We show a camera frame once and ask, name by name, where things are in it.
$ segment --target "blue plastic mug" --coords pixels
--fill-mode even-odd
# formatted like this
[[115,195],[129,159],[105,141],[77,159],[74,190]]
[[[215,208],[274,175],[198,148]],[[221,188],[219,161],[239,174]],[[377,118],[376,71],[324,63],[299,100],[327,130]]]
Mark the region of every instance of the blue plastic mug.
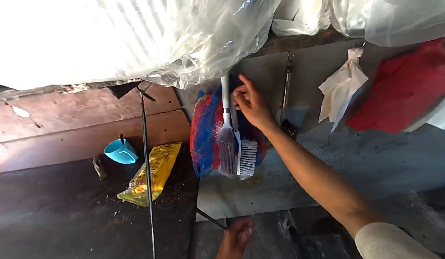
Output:
[[132,164],[138,160],[138,156],[133,146],[126,139],[123,140],[125,141],[123,145],[120,139],[111,142],[105,147],[104,154],[121,164]]

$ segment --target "yellow plastic bag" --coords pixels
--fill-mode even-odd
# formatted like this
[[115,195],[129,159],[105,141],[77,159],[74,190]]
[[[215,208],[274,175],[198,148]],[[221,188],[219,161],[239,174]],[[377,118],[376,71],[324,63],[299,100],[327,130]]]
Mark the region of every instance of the yellow plastic bag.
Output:
[[[180,148],[181,142],[178,142],[156,146],[151,150],[149,154],[149,168],[151,172],[152,200],[155,200],[162,193]],[[117,198],[147,207],[146,177],[146,164],[143,164],[130,181],[128,189],[117,194]]]

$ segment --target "white sleeve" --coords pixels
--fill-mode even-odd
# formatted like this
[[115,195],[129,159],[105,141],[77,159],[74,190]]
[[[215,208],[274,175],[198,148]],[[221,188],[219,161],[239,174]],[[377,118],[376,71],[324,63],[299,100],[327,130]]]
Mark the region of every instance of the white sleeve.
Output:
[[363,259],[440,259],[400,228],[384,222],[362,227],[355,244]]

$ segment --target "metal hook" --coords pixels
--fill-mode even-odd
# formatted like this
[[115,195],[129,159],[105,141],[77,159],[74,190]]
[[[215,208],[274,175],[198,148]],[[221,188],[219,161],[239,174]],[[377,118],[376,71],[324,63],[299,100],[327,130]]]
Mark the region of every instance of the metal hook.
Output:
[[365,46],[365,44],[366,44],[366,41],[363,43],[363,45],[361,46],[361,47],[359,47],[359,48],[363,48],[364,46]]
[[288,51],[288,61],[292,61],[293,58],[294,58],[294,54],[292,54],[290,57],[290,52]]
[[146,94],[143,90],[139,89],[138,86],[136,86],[136,89],[139,91],[139,94],[141,95],[141,97],[146,97],[146,98],[148,98],[149,100],[155,102],[155,99],[154,99],[154,98],[152,98],[150,95]]

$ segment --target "brush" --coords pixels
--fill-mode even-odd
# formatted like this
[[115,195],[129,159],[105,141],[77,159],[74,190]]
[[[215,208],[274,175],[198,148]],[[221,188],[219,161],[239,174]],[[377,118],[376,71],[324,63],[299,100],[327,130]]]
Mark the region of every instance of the brush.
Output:
[[240,139],[240,131],[239,131],[239,120],[237,119],[237,110],[235,109],[234,104],[235,97],[231,94],[230,96],[230,118],[232,120],[232,128],[234,128],[234,135],[239,143],[239,155],[237,156],[237,175],[240,175],[240,156],[242,154],[242,141]]
[[242,151],[239,157],[240,174],[254,175],[256,166],[256,153],[258,152],[258,143],[256,141],[242,140]]
[[219,171],[230,176],[234,174],[234,134],[230,125],[229,74],[221,77],[221,90],[224,124],[217,136],[220,159]]

